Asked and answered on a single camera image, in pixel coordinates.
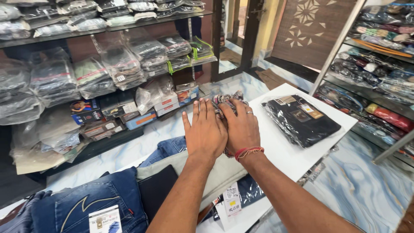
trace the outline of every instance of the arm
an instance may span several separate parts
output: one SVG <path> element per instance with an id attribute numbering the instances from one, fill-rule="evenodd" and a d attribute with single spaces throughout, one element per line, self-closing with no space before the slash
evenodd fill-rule
<path id="1" fill-rule="evenodd" d="M 194 101 L 193 107 L 193 125 L 190 125 L 186 112 L 183 112 L 188 159 L 147 233 L 195 232 L 208 175 L 216 159 L 223 153 L 228 135 L 209 99 Z"/>
<path id="2" fill-rule="evenodd" d="M 230 101 L 236 106 L 237 116 L 229 106 L 219 105 L 229 128 L 227 148 L 234 154 L 242 148 L 260 146 L 257 118 L 247 114 L 252 108 L 238 100 Z M 290 233 L 360 232 L 283 174 L 264 153 L 249 154 L 239 161 L 262 188 Z"/>

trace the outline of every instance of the red thread bracelet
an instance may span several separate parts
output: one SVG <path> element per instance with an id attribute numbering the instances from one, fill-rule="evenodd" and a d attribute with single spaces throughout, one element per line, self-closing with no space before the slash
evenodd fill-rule
<path id="1" fill-rule="evenodd" d="M 263 147 L 260 147 L 260 146 L 242 148 L 242 149 L 240 149 L 236 152 L 236 154 L 234 155 L 234 158 L 236 159 L 237 162 L 239 162 L 240 158 L 243 158 L 244 156 L 246 156 L 250 153 L 256 154 L 259 151 L 264 152 L 265 149 Z"/>

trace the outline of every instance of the black cloth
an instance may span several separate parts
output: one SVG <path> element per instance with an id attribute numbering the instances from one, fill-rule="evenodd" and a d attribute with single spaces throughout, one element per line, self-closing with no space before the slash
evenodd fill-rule
<path id="1" fill-rule="evenodd" d="M 338 123 L 300 96 L 292 95 L 291 97 L 294 98 L 293 102 L 275 98 L 262 103 L 262 106 L 271 114 L 273 120 L 292 143 L 307 148 L 341 129 Z M 304 105 L 312 108 L 309 110 L 310 113 L 303 109 Z"/>
<path id="2" fill-rule="evenodd" d="M 159 173 L 138 182 L 144 212 L 150 223 L 177 179 L 178 175 L 170 164 Z"/>

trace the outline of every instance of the shelf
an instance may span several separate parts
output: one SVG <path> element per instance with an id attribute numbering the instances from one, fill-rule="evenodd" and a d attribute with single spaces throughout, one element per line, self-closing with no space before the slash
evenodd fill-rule
<path id="1" fill-rule="evenodd" d="M 10 40 L 10 41 L 2 41 L 0 42 L 0 49 L 6 48 L 6 47 L 12 47 L 12 46 L 18 46 L 23 44 L 32 44 L 42 41 L 52 41 L 52 40 L 58 40 L 58 39 L 66 39 L 66 38 L 72 38 L 72 37 L 79 37 L 79 36 L 87 36 L 87 35 L 93 35 L 98 34 L 102 32 L 116 32 L 120 30 L 125 29 L 131 29 L 136 27 L 143 27 L 153 24 L 160 24 L 165 22 L 172 22 L 177 19 L 187 19 L 197 16 L 203 16 L 203 15 L 211 15 L 213 12 L 204 10 L 203 12 L 197 12 L 197 13 L 191 13 L 191 14 L 183 14 L 183 15 L 175 15 L 172 17 L 166 17 L 161 19 L 152 19 L 147 21 L 139 21 L 135 24 L 125 25 L 125 26 L 119 26 L 119 27 L 107 27 L 105 29 L 98 29 L 98 30 L 92 30 L 87 32 L 72 32 L 68 34 L 62 34 L 57 36 L 46 36 L 46 37 L 36 37 L 36 38 L 27 38 L 27 39 L 20 39 L 20 40 Z"/>
<path id="2" fill-rule="evenodd" d="M 373 92 L 370 88 L 360 87 L 357 85 L 352 85 L 342 80 L 339 80 L 331 75 L 327 75 L 324 78 L 325 81 L 332 83 L 340 88 L 343 88 L 349 92 L 352 92 L 356 95 L 359 95 L 375 104 L 378 104 L 386 109 L 389 109 L 395 113 L 398 113 L 406 118 L 414 120 L 414 111 L 407 105 L 389 100 L 382 95 Z"/>
<path id="3" fill-rule="evenodd" d="M 346 45 L 355 47 L 355 48 L 369 50 L 369 51 L 372 51 L 372 52 L 375 52 L 375 53 L 379 53 L 379 54 L 382 54 L 382 55 L 385 55 L 385 56 L 389 56 L 389 57 L 398 59 L 400 61 L 405 61 L 405 62 L 414 64 L 414 58 L 406 58 L 406 57 L 402 57 L 402 56 L 398 56 L 398 55 L 394 55 L 394 54 L 390 54 L 390 53 L 385 53 L 385 52 L 381 52 L 381 51 L 378 51 L 378 50 L 374 50 L 374 49 L 371 49 L 369 47 L 366 47 L 366 46 L 364 46 L 362 44 L 356 43 L 352 39 L 348 39 L 348 40 L 344 41 L 343 43 L 346 44 Z"/>

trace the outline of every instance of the product box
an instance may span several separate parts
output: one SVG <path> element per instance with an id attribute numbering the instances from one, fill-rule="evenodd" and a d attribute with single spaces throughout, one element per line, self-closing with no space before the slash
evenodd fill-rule
<path id="1" fill-rule="evenodd" d="M 100 121 L 100 122 L 94 122 L 94 124 L 90 124 L 90 125 L 86 125 L 86 129 L 85 131 L 83 131 L 81 133 L 81 135 L 84 138 L 90 138 L 94 135 L 103 133 L 105 131 L 108 131 L 110 129 L 113 129 L 115 127 L 118 127 L 119 125 L 121 125 L 121 123 L 119 123 L 116 120 L 110 120 L 110 121 Z"/>
<path id="2" fill-rule="evenodd" d="M 110 130 L 108 130 L 108 131 L 105 131 L 104 133 L 101 133 L 101 134 L 98 134 L 98 135 L 95 135 L 95 136 L 92 136 L 91 137 L 91 139 L 92 140 L 94 140 L 94 141 L 99 141 L 99 140 L 101 140 L 101 139 L 103 139 L 103 138 L 109 138 L 109 137 L 111 137 L 112 135 L 114 135 L 114 134 L 116 134 L 117 132 L 120 132 L 120 131 L 122 131 L 122 130 L 124 130 L 125 129 L 125 126 L 123 125 L 123 124 L 120 124 L 120 125 L 118 125 L 117 127 L 115 127 L 115 128 L 112 128 L 112 129 L 110 129 Z"/>
<path id="3" fill-rule="evenodd" d="M 173 83 L 176 90 L 185 90 L 197 86 L 197 83 L 192 76 L 188 75 L 173 75 Z"/>
<path id="4" fill-rule="evenodd" d="M 155 110 L 151 108 L 144 115 L 136 117 L 125 123 L 129 130 L 136 129 L 156 119 Z"/>
<path id="5" fill-rule="evenodd" d="M 70 105 L 72 118 L 80 125 L 103 119 L 99 102 L 96 99 L 78 100 Z"/>
<path id="6" fill-rule="evenodd" d="M 166 108 L 168 106 L 171 106 L 171 105 L 173 105 L 175 103 L 178 103 L 178 96 L 174 92 L 174 94 L 172 96 L 167 97 L 166 99 L 163 99 L 158 104 L 154 105 L 154 109 L 155 109 L 155 111 L 159 111 L 159 110 L 164 109 L 164 108 Z"/>
<path id="7" fill-rule="evenodd" d="M 172 104 L 172 105 L 170 105 L 168 107 L 165 107 L 165 108 L 163 108 L 161 110 L 156 111 L 156 115 L 160 117 L 160 116 L 166 114 L 167 112 L 171 112 L 174 109 L 177 109 L 179 107 L 180 107 L 180 103 L 178 103 L 178 101 L 177 101 L 176 103 L 174 103 L 174 104 Z"/>
<path id="8" fill-rule="evenodd" d="M 180 106 L 183 106 L 191 102 L 193 99 L 198 98 L 198 86 L 186 90 L 179 90 L 176 91 L 176 93 L 178 95 L 178 102 L 180 103 Z"/>
<path id="9" fill-rule="evenodd" d="M 129 120 L 131 120 L 131 119 L 133 119 L 137 116 L 140 116 L 140 115 L 141 115 L 140 112 L 131 112 L 131 113 L 127 113 L 123 116 L 120 116 L 119 118 L 121 119 L 122 123 L 125 124 L 127 121 L 129 121 Z"/>
<path id="10" fill-rule="evenodd" d="M 100 101 L 102 114 L 107 120 L 138 111 L 130 91 L 118 91 L 104 95 Z"/>

